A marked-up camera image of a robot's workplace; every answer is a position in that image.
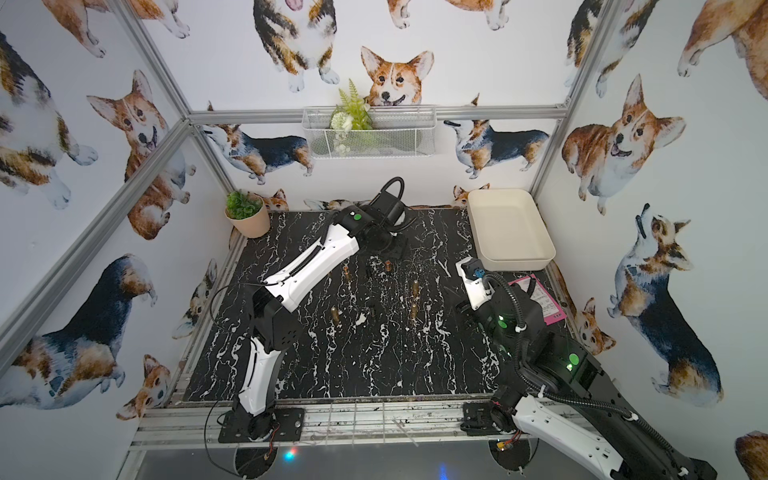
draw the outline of wire mesh basket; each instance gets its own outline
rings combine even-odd
[[[313,158],[428,157],[435,153],[433,106],[371,108],[373,130],[333,130],[334,107],[305,108],[302,127]]]

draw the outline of corgi illustration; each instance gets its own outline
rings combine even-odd
[[[551,265],[552,280],[560,286],[564,297],[563,306],[568,308],[568,315],[566,316],[568,329],[573,332],[579,343],[592,355],[597,355],[616,346],[616,340],[600,330],[598,326],[594,313],[594,297],[587,301],[583,310],[577,310],[560,268],[554,261]]]
[[[360,48],[362,64],[373,80],[366,101],[372,107],[419,105],[422,82],[435,64],[435,54],[423,51],[408,63],[386,61],[366,47]]]
[[[571,33],[568,36],[568,56],[565,59],[565,64],[574,65],[574,71],[565,82],[566,87],[570,87],[576,79],[576,74],[584,60],[584,55],[587,53],[587,46],[592,39],[592,32],[598,23],[598,16],[602,8],[603,0],[584,0],[571,21]]]
[[[645,204],[635,217],[637,241],[616,270],[616,296],[611,296],[608,315],[627,317],[669,365],[669,372],[662,373],[666,383],[652,379],[657,392],[695,406],[712,406],[723,399],[717,364],[667,289],[673,269],[694,268],[676,240],[689,222],[667,220]]]
[[[205,308],[208,303],[208,298],[213,293],[217,275],[218,267],[216,265],[216,259],[212,258],[208,263],[208,270],[205,272],[203,281],[200,282],[200,285],[197,286],[192,294],[189,309],[184,316],[181,317],[181,324],[174,331],[174,339],[183,339],[185,336],[192,335],[194,327],[200,319],[200,315],[203,315],[203,308]]]
[[[117,363],[133,298],[157,302],[147,266],[127,254],[110,263],[91,295],[61,330],[32,337],[11,368],[0,378],[0,407],[24,405],[60,409],[80,402],[114,379],[118,388],[125,372]]]
[[[139,18],[159,20],[168,31],[178,38],[186,38],[190,28],[179,20],[176,12],[178,0],[128,0]],[[106,0],[43,0],[56,21],[83,45],[93,56],[104,57],[106,53],[99,47],[99,40],[88,27],[88,8],[96,12],[109,12]]]
[[[480,94],[471,105],[477,107]],[[495,131],[490,120],[446,120],[456,131],[456,157],[466,165],[469,178],[477,178],[480,170],[507,160],[523,157],[526,171],[535,164],[545,149],[549,135],[540,130]]]
[[[144,411],[162,406],[170,399],[170,370],[152,355],[144,356],[144,385],[130,402],[115,414],[120,420],[144,416]]]
[[[51,91],[0,32],[0,183],[19,195],[37,185],[53,207],[67,207],[71,191],[56,164],[67,154],[78,165],[98,159],[79,145],[58,113]]]
[[[736,54],[757,91],[768,100],[768,2],[766,0],[707,0],[690,30],[677,73],[690,75],[707,48],[733,38]]]
[[[141,70],[134,71],[131,93],[117,100],[88,96],[91,106],[106,121],[125,132],[131,146],[131,156],[125,169],[125,181],[144,163],[168,132],[165,119],[152,103],[152,91]],[[170,220],[170,206],[174,200],[185,204],[189,192],[182,189],[187,175],[194,175],[196,167],[187,166],[184,156],[177,152],[157,176],[152,185],[128,213],[134,231],[146,240],[154,239]]]
[[[208,102],[208,111],[214,106]],[[264,185],[264,175],[297,162],[306,168],[305,177],[312,175],[312,158],[306,138],[290,135],[278,138],[251,138],[240,125],[206,125],[205,133],[219,147],[233,167],[247,172],[249,178]]]
[[[600,60],[600,77],[595,85],[598,97],[603,98],[607,91],[608,76],[619,65],[621,59],[634,47],[640,34],[648,23],[650,14],[659,0],[627,0],[626,7],[619,18],[621,27],[608,42]]]
[[[568,171],[581,178],[578,197],[587,200],[587,192],[598,197],[598,210],[605,215],[606,200],[632,180],[654,149],[678,139],[685,125],[681,117],[657,118],[648,110],[638,74],[629,87],[621,118],[612,127],[576,128],[563,144]]]
[[[290,74],[292,92],[304,89],[304,71],[311,68],[324,82],[339,83],[330,65],[336,37],[333,0],[254,0],[253,19],[264,50],[279,71]]]
[[[768,435],[749,433],[736,439],[734,448],[750,480],[768,480]]]
[[[406,18],[410,17],[408,13],[408,4],[411,0],[387,0],[389,3],[389,14],[392,16],[397,28],[408,28],[409,22]],[[499,30],[509,22],[509,17],[504,13],[505,6],[509,0],[447,0],[451,5],[459,7],[461,10],[470,12],[484,12],[485,20],[491,30]]]

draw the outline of potted plant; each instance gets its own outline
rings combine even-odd
[[[270,215],[264,206],[264,199],[259,195],[232,192],[227,196],[224,213],[247,238],[258,238],[270,231]]]

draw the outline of black marble tabletop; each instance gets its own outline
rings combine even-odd
[[[249,240],[232,282],[254,282],[278,271],[313,243],[335,212],[271,214],[272,229]],[[466,299],[455,263],[475,255],[465,210],[416,210],[403,232],[402,260],[358,253],[339,265],[296,310],[305,331],[285,355],[280,399],[428,396],[490,393],[499,358],[474,326],[454,313]],[[392,261],[393,272],[385,264]],[[349,268],[347,280],[343,267]],[[525,273],[505,273],[510,280]],[[544,272],[537,277],[551,291]],[[419,281],[412,319],[412,283]],[[331,308],[339,311],[335,322]],[[245,298],[229,289],[184,394],[188,402],[232,399],[250,354]]]

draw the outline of white plastic tray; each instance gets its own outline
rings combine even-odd
[[[527,191],[473,190],[468,212],[478,258],[487,270],[541,270],[554,259],[554,244]]]

